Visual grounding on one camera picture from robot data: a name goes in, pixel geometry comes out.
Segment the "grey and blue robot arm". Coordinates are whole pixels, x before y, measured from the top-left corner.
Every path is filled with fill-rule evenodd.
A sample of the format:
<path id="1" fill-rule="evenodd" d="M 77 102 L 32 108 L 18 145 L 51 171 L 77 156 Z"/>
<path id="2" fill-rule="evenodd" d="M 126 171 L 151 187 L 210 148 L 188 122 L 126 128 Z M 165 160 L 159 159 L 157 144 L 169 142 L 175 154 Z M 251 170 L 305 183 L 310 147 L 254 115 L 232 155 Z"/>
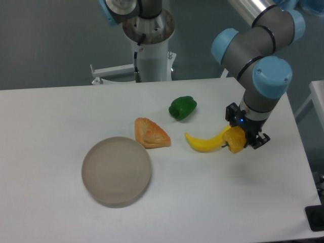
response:
<path id="1" fill-rule="evenodd" d="M 213 40 L 211 52 L 244 87 L 239 104 L 226 107 L 229 125 L 211 139 L 185 135 L 190 146 L 201 152 L 228 147 L 238 153 L 247 146 L 257 149 L 270 138 L 262 132 L 264 123 L 292 80 L 292 69 L 276 51 L 301 38 L 303 16 L 283 11 L 273 1 L 231 1 L 231 5 L 250 25 L 246 33 L 228 28 Z M 175 20 L 161 1 L 99 1 L 110 25 L 121 24 L 131 41 L 135 81 L 160 82 L 171 79 L 168 42 L 175 31 Z"/>

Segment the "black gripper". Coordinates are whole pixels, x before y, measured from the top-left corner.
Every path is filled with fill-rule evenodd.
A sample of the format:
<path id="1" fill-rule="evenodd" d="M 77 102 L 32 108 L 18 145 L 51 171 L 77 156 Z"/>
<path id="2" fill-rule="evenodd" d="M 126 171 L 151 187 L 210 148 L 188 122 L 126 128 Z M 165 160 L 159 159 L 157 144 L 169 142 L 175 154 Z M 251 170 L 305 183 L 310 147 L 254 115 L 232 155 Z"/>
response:
<path id="1" fill-rule="evenodd" d="M 251 139 L 250 146 L 253 149 L 258 149 L 270 141 L 270 137 L 261 132 L 266 120 L 247 118 L 236 103 L 231 103 L 226 107 L 225 120 L 229 122 L 231 127 L 239 126 L 245 131 L 247 138 Z"/>

